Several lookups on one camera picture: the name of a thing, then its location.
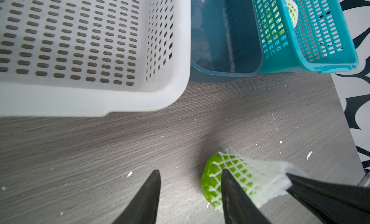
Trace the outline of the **green custard apple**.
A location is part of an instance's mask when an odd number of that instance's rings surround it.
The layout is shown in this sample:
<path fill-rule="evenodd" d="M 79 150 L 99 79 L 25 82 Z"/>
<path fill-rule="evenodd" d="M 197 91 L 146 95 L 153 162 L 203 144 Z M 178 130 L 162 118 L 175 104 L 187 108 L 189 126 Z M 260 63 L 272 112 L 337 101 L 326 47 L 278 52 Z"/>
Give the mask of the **green custard apple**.
<path fill-rule="evenodd" d="M 247 195 L 252 196 L 251 170 L 236 155 L 217 153 L 210 157 L 201 177 L 201 188 L 205 199 L 216 210 L 223 212 L 221 179 L 223 169 L 229 170 Z"/>

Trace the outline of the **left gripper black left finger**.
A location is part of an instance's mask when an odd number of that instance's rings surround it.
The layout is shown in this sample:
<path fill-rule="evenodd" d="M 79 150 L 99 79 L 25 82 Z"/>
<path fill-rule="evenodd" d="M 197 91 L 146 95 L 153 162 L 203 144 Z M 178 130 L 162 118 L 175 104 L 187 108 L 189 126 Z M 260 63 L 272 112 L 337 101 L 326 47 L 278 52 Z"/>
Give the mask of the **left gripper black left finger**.
<path fill-rule="evenodd" d="M 113 224 L 154 224 L 157 221 L 161 175 L 154 170 Z"/>

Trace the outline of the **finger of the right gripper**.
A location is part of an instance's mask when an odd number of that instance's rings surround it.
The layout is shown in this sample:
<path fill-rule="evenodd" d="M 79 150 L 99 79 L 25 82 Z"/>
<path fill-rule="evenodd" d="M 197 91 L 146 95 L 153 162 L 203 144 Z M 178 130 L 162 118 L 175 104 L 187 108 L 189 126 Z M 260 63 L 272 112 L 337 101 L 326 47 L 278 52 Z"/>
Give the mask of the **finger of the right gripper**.
<path fill-rule="evenodd" d="M 288 173 L 292 186 L 287 189 L 324 224 L 368 224 L 368 187 L 325 183 Z"/>

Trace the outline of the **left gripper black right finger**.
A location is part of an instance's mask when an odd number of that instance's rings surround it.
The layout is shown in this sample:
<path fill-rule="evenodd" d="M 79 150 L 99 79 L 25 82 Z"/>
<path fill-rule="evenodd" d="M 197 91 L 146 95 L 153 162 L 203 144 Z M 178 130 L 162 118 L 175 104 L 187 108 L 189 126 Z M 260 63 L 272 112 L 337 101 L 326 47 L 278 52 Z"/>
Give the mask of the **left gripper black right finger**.
<path fill-rule="evenodd" d="M 221 190 L 226 224 L 271 224 L 228 169 L 222 170 Z"/>

